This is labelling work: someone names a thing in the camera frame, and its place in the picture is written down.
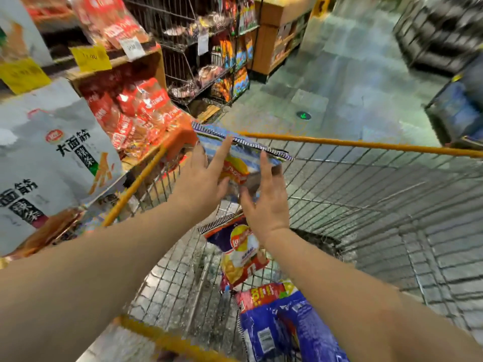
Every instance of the barcode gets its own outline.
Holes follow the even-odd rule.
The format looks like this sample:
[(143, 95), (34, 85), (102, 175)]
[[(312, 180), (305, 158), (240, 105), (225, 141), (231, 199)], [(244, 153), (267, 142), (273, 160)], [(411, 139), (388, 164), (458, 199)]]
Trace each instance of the barcode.
[(260, 341), (260, 346), (262, 347), (263, 354), (270, 352), (275, 349), (275, 344), (270, 332), (270, 328), (265, 328), (260, 330), (258, 333), (258, 340)]

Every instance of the price tag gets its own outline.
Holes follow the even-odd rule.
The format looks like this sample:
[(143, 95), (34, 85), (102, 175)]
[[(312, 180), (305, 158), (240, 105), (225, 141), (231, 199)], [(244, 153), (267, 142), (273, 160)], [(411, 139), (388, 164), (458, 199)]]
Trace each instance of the price tag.
[(72, 47), (70, 51), (74, 55), (74, 59), (81, 72), (96, 72), (112, 69), (106, 48), (103, 46)]
[(198, 34), (198, 56), (208, 52), (208, 30)]
[(121, 47), (124, 49), (124, 52), (130, 61), (146, 55), (146, 52), (142, 48), (137, 36), (134, 38), (120, 39), (119, 43), (121, 44)]
[(30, 57), (0, 64), (0, 78), (16, 95), (41, 88), (52, 82)]

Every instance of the forearm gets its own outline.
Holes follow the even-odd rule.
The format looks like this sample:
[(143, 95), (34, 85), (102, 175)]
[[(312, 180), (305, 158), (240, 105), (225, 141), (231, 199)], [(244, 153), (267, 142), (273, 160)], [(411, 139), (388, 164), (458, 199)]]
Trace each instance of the forearm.
[(8, 361), (76, 360), (192, 225), (175, 204), (165, 203), (12, 262), (0, 272), (0, 355)]
[(280, 230), (264, 243), (352, 362), (481, 360), (470, 336), (292, 231)]

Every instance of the white price label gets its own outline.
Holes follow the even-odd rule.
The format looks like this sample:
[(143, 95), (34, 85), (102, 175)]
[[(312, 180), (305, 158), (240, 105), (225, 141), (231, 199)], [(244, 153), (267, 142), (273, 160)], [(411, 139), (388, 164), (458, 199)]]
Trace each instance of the white price label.
[(208, 30), (198, 35), (198, 56), (208, 52)]
[(119, 44), (124, 49), (128, 60), (133, 61), (146, 55), (138, 37), (120, 39)]

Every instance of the hand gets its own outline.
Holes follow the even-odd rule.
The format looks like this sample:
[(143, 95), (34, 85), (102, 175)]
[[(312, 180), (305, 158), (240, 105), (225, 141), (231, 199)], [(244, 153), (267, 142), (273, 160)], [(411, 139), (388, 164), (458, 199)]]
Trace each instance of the hand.
[(230, 152), (231, 141), (231, 137), (223, 141), (209, 165), (205, 151), (198, 143), (174, 185), (168, 202), (173, 203), (183, 215), (189, 216), (193, 226), (206, 219), (228, 191), (229, 178), (220, 183), (218, 180)]
[(248, 224), (253, 230), (258, 241), (263, 245), (278, 230), (288, 230), (290, 215), (288, 213), (287, 189), (281, 167), (272, 168), (267, 153), (260, 154), (260, 198), (257, 204), (248, 193), (248, 189), (242, 187), (241, 207), (245, 213)]

